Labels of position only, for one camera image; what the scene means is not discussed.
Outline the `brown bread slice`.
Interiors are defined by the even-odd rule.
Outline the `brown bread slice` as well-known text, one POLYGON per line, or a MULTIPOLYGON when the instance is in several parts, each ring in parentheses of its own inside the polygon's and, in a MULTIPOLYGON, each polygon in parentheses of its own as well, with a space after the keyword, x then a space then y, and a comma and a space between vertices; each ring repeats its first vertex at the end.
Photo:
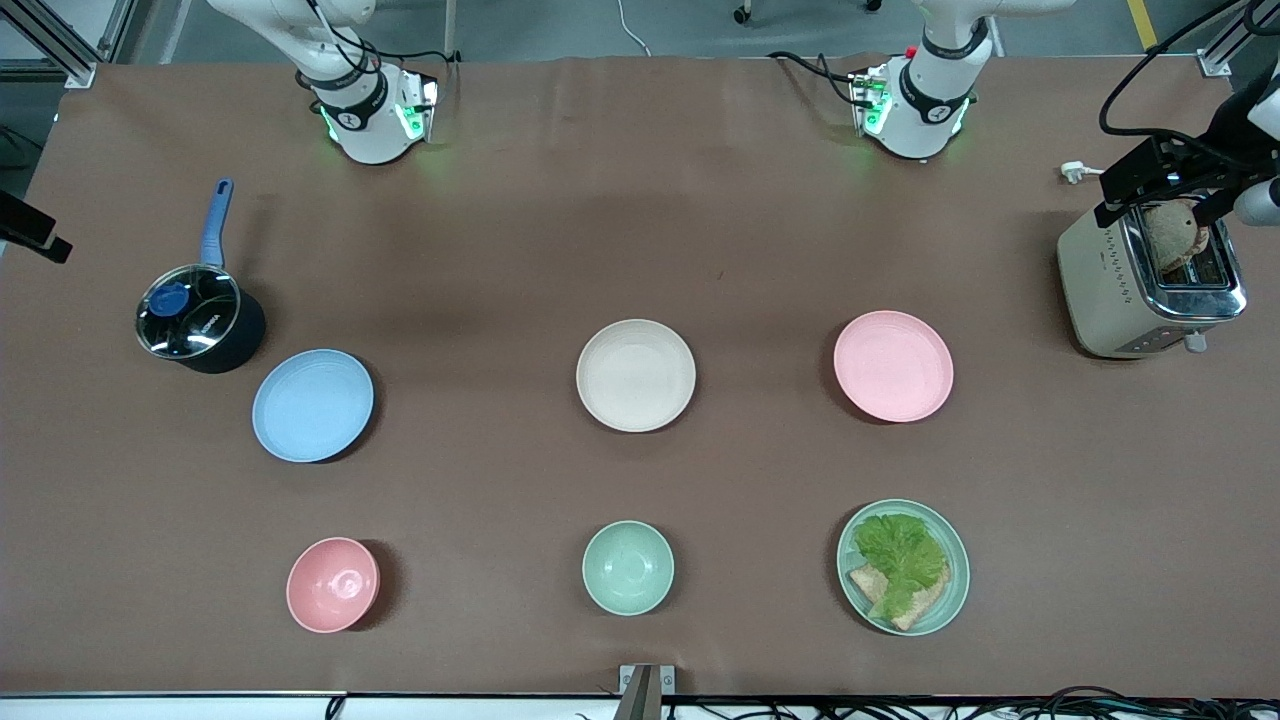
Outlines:
POLYGON ((952 571, 950 564, 945 562, 933 585, 916 589, 909 596, 891 591, 890 579, 870 564, 852 569, 847 578, 870 602, 872 620, 887 621, 896 632, 909 632, 940 601, 952 579, 952 571))

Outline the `pink bowl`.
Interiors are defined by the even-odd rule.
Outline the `pink bowl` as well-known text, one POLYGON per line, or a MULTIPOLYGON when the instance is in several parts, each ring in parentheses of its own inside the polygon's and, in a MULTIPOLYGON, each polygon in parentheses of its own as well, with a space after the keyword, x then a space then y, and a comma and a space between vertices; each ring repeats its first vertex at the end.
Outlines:
POLYGON ((346 537, 320 539, 291 566, 285 605, 307 632, 346 632, 372 607, 380 579, 378 560, 364 542, 346 537))

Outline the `green bowl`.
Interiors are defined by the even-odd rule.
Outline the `green bowl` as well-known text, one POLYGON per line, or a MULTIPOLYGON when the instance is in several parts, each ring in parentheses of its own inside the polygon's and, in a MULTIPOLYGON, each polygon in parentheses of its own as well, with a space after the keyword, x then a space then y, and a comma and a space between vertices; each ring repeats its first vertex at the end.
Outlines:
POLYGON ((613 521, 588 542, 581 564, 588 596, 603 611, 635 618, 658 609, 675 583, 675 552, 654 527, 613 521))

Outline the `green plate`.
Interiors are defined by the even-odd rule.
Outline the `green plate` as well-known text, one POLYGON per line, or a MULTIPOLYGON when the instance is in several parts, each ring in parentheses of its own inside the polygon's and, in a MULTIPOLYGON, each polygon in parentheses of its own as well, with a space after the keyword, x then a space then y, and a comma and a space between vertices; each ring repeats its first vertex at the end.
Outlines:
POLYGON ((835 544, 835 568, 840 588, 844 592, 846 601, 856 611, 856 614, 873 628, 892 635, 902 637, 928 635, 947 626, 964 607, 972 579, 972 569, 966 548, 955 528, 936 510, 925 506, 924 503, 905 498, 881 500, 856 510, 837 536, 835 544), (849 580, 849 573, 852 569, 867 564, 867 560, 859 552, 854 542, 855 528, 868 518, 891 514, 904 514, 920 518, 928 527, 929 533, 943 548, 952 571, 952 579, 940 601, 909 632, 896 632, 887 621, 872 620, 870 602, 849 580))

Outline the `blue plate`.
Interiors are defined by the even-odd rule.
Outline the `blue plate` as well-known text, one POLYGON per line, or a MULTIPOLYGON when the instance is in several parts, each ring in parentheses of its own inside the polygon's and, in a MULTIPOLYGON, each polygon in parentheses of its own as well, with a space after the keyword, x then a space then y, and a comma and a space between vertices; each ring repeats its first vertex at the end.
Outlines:
POLYGON ((361 360, 335 348, 314 348, 268 373, 253 397, 251 421, 271 456, 323 462, 365 433, 375 404, 374 379, 361 360))

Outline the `green lettuce leaf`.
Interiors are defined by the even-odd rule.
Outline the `green lettuce leaf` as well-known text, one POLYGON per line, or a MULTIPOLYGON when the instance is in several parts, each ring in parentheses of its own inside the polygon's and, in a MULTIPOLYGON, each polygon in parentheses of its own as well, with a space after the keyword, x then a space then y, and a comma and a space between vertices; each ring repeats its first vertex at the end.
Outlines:
POLYGON ((854 542, 867 566, 884 579, 872 601, 873 615, 905 632, 915 596, 942 585, 948 575, 943 548, 920 518, 904 514, 868 518, 855 528, 854 542))

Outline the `glass lid blue knob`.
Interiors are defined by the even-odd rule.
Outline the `glass lid blue knob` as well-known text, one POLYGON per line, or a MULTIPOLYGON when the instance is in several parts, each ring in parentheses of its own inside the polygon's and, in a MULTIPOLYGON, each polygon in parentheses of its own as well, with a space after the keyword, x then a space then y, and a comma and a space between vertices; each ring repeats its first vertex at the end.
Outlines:
POLYGON ((215 348, 241 310, 241 287, 220 266, 189 264, 159 277, 143 293, 134 334, 155 357, 189 360, 215 348))

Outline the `aluminium frame profile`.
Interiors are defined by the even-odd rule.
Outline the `aluminium frame profile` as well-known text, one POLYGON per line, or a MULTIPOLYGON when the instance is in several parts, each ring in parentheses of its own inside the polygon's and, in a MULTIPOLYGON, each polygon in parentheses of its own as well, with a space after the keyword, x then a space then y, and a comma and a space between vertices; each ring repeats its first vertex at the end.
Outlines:
POLYGON ((0 15, 67 76, 67 88, 92 87, 104 56, 44 0, 0 0, 0 15))
POLYGON ((1233 74, 1230 60, 1256 38, 1280 37, 1280 0, 1229 0, 1225 26, 1196 50, 1204 78, 1233 74))

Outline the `silver beige toaster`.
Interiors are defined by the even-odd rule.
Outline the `silver beige toaster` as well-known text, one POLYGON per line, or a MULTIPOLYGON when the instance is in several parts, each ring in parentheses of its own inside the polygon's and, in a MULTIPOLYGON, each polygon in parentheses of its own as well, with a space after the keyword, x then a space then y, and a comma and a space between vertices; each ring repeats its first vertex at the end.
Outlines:
POLYGON ((1132 208, 1105 229, 1089 210, 1059 238, 1071 325, 1078 343, 1093 356, 1140 359, 1179 345, 1201 354, 1210 331, 1245 310, 1245 284, 1222 222, 1206 227, 1207 247, 1184 266, 1158 272, 1143 210, 1161 202, 1166 201, 1132 208))

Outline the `beige plate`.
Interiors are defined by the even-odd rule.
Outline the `beige plate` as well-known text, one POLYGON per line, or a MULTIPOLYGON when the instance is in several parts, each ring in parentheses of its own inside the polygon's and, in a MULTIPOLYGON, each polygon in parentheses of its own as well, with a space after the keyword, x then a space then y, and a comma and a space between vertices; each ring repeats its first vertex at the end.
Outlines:
POLYGON ((626 319, 584 345, 575 383, 584 407, 600 424, 648 433, 667 427, 690 405, 698 369, 677 332, 659 322, 626 319))

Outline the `pink plate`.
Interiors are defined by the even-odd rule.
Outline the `pink plate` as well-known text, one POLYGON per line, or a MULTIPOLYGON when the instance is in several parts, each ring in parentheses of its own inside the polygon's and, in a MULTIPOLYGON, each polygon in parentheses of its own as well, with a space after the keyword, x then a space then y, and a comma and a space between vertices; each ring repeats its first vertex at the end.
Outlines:
POLYGON ((954 388, 954 359, 941 334, 895 310, 850 320, 835 341, 832 366, 844 395, 882 421, 924 420, 942 409, 954 388))

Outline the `brown toast slice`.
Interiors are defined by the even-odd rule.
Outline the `brown toast slice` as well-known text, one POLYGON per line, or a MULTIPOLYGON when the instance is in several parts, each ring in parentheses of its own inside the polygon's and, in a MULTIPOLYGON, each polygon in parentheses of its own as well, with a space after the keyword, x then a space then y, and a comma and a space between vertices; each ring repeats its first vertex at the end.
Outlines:
POLYGON ((1184 266, 1210 242, 1210 231, 1198 224, 1196 204, 1174 199, 1143 210, 1149 256, 1161 274, 1184 266))

